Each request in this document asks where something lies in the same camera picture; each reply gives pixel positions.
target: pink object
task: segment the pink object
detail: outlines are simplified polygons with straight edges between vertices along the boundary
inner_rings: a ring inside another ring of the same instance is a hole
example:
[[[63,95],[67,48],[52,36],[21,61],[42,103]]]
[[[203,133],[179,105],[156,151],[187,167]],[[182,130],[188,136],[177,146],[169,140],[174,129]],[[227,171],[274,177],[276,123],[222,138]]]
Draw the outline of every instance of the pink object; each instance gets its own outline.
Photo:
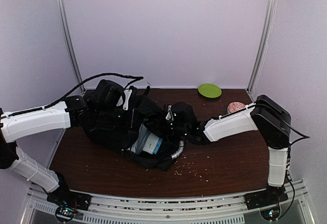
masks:
[[[236,111],[239,111],[241,109],[245,108],[245,105],[243,103],[234,102],[230,103],[227,107],[228,113],[235,113]]]

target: white wall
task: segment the white wall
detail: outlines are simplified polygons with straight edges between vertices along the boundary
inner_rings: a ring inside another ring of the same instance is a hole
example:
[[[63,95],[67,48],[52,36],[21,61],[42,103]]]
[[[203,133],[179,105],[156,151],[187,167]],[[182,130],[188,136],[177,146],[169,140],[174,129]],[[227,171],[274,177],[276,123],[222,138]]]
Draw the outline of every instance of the white wall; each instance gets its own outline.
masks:
[[[285,107],[311,139],[292,148],[291,172],[303,178],[319,223],[327,200],[327,0],[278,0],[255,96]]]
[[[56,0],[0,0],[0,107],[17,111],[45,105],[76,84]],[[18,140],[47,164],[58,131]],[[1,223],[17,223],[29,184],[0,170]]]
[[[81,75],[152,87],[248,85],[267,0],[65,0]],[[85,86],[94,88],[94,80]]]

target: white backdrop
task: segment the white backdrop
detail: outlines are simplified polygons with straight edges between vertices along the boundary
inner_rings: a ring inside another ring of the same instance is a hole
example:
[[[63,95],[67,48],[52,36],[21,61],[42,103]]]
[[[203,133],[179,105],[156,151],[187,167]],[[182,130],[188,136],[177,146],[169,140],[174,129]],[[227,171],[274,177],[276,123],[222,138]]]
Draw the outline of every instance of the white backdrop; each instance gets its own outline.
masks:
[[[82,78],[145,76],[139,87],[246,88],[267,0],[64,0]],[[98,81],[86,84],[95,88]]]

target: green plate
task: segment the green plate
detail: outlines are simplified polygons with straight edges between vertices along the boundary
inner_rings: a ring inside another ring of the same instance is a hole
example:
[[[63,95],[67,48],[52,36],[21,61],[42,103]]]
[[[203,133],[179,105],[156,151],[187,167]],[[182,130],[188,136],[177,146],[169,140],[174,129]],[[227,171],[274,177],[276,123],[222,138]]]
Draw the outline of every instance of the green plate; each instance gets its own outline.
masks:
[[[217,98],[221,95],[221,89],[217,85],[203,84],[200,85],[198,91],[201,95],[208,98]]]

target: wooden table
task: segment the wooden table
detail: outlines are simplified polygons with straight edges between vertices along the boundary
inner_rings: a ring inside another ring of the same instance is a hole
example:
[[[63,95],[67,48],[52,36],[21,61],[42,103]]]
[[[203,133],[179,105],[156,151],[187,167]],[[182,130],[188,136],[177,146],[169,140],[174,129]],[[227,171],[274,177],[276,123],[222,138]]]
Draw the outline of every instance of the wooden table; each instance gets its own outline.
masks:
[[[226,114],[229,103],[245,104],[245,90],[223,90],[218,99],[195,89],[152,89],[160,106],[184,101],[199,120]],[[65,175],[71,189],[129,197],[210,196],[265,188],[268,148],[257,131],[233,135],[211,145],[187,144],[166,172],[146,169],[89,141],[81,128],[68,129],[51,165]]]

